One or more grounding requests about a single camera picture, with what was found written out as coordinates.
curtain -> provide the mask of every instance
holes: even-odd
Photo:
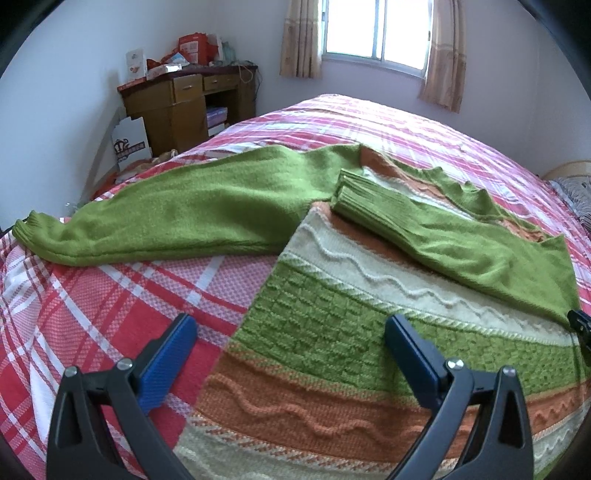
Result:
[[[280,75],[320,77],[320,10],[321,0],[290,0],[283,29]]]
[[[466,77],[463,0],[433,0],[427,74],[419,98],[459,113]]]

desk drawer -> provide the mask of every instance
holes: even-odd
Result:
[[[195,100],[203,94],[203,77],[201,75],[187,75],[173,80],[174,98],[176,103]]]
[[[203,89],[209,90],[229,90],[236,88],[240,82],[238,75],[211,75],[203,78]]]

red and white plaid fabric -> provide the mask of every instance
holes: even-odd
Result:
[[[457,180],[486,188],[503,207],[548,233],[563,233],[583,308],[591,313],[591,241],[556,194],[493,148],[410,113],[323,95],[235,125],[131,181],[265,145],[305,151],[353,142],[416,167],[441,166]],[[165,405],[151,414],[174,447],[203,380],[274,261],[214,257],[69,268],[39,259],[5,235],[0,241],[0,432],[35,478],[44,479],[51,411],[64,369],[77,365],[91,372],[108,369],[123,356],[133,358],[178,313],[187,312],[200,325],[199,340]],[[108,421],[126,464],[140,475],[112,413]]]

window sill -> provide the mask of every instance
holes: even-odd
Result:
[[[322,60],[325,61],[342,61],[345,63],[356,63],[373,67],[376,69],[393,70],[395,72],[403,73],[411,77],[423,79],[425,77],[424,71],[409,67],[408,65],[402,65],[393,61],[381,61],[376,59],[369,59],[367,57],[358,57],[355,55],[347,55],[343,53],[324,53]]]

window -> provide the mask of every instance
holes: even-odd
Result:
[[[422,76],[432,6],[432,0],[324,0],[324,55]]]

